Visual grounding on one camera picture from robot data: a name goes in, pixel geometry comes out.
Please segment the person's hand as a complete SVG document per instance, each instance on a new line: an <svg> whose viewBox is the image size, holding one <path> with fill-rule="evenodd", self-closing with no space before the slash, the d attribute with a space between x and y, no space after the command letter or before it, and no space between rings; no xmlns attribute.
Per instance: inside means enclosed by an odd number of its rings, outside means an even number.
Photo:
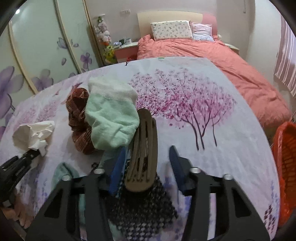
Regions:
<svg viewBox="0 0 296 241"><path fill-rule="evenodd" d="M34 218L26 213L25 206L23 205L20 195L16 190L14 191L14 196L14 208L1 207L1 211L3 212L6 219L19 221L20 226L26 230L30 227Z"/></svg>

